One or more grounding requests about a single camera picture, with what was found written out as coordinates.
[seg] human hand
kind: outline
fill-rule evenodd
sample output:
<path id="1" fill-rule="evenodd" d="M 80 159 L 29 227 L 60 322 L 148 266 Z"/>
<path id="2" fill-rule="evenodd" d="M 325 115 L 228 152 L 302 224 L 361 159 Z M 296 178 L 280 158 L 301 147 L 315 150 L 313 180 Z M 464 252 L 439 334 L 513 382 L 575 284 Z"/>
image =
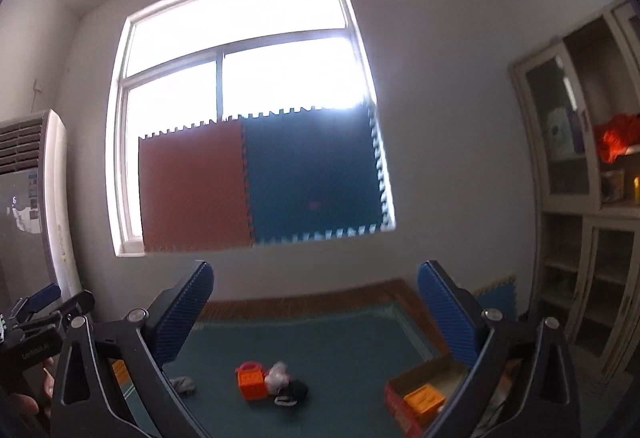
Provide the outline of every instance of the human hand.
<path id="1" fill-rule="evenodd" d="M 47 371 L 47 367 L 50 368 L 51 366 L 53 366 L 52 358 L 47 358 L 42 363 L 42 367 L 44 369 L 44 375 L 45 375 L 44 385 L 42 387 L 47 398 L 51 398 L 53 396 L 54 380 L 53 380 L 53 376 L 51 376 L 49 371 Z M 20 414 L 35 416 L 40 412 L 40 407 L 38 406 L 38 402 L 33 400 L 30 396 L 27 396 L 25 394 L 20 394 L 20 393 L 11 393 L 10 397 Z M 50 406 L 46 407 L 44 409 L 44 412 L 47 415 L 47 417 L 51 417 Z"/>

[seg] orange cube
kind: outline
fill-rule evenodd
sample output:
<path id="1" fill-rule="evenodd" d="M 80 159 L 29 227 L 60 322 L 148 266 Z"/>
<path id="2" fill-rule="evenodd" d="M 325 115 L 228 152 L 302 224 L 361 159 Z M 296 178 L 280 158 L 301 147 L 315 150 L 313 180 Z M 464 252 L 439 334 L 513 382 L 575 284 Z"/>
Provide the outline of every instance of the orange cube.
<path id="1" fill-rule="evenodd" d="M 415 413 L 421 425 L 429 423 L 447 399 L 433 386 L 425 384 L 405 395 L 404 401 Z"/>
<path id="2" fill-rule="evenodd" d="M 267 398 L 267 386 L 264 383 L 262 365 L 258 362 L 245 362 L 237 370 L 238 388 L 245 400 Z"/>

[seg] window pane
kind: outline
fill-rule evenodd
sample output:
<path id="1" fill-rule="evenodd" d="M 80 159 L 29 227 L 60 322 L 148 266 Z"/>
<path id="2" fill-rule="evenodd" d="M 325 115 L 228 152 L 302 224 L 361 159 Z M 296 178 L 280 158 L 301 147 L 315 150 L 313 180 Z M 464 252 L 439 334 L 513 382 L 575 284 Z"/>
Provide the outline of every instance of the window pane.
<path id="1" fill-rule="evenodd" d="M 142 235 L 138 138 L 216 120 L 216 62 L 194 66 L 133 88 L 127 98 L 126 166 L 131 232 Z"/>
<path id="2" fill-rule="evenodd" d="M 366 96 L 362 67 L 345 38 L 297 41 L 229 54 L 223 115 L 301 107 L 350 108 Z"/>
<path id="3" fill-rule="evenodd" d="M 136 24 L 127 75 L 232 41 L 345 26 L 340 0 L 194 0 Z"/>

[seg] air conditioner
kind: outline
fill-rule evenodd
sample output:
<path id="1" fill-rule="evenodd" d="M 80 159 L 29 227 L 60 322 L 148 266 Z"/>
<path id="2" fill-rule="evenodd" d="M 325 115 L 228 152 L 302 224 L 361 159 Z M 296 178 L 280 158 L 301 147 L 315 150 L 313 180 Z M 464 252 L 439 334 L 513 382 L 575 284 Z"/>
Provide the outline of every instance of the air conditioner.
<path id="1" fill-rule="evenodd" d="M 57 283 L 81 290 L 66 210 L 66 129 L 47 110 L 0 123 L 0 312 Z"/>

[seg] screw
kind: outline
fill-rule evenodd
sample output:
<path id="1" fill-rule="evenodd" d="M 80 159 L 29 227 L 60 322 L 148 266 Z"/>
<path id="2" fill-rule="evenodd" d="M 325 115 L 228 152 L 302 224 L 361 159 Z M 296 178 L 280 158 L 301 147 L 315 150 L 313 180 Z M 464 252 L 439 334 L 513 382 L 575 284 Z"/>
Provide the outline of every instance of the screw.
<path id="1" fill-rule="evenodd" d="M 490 321 L 498 322 L 502 320 L 502 312 L 497 308 L 490 308 L 484 311 L 484 316 Z"/>
<path id="2" fill-rule="evenodd" d="M 82 325 L 84 325 L 84 317 L 82 316 L 74 317 L 71 321 L 71 328 L 82 328 Z"/>
<path id="3" fill-rule="evenodd" d="M 129 315 L 127 315 L 127 319 L 129 320 L 130 323 L 138 323 L 143 319 L 146 319 L 148 316 L 149 314 L 146 312 L 145 309 L 134 308 L 129 312 Z"/>
<path id="4" fill-rule="evenodd" d="M 547 317 L 545 319 L 545 324 L 552 330 L 557 330 L 560 327 L 560 323 L 555 317 Z"/>

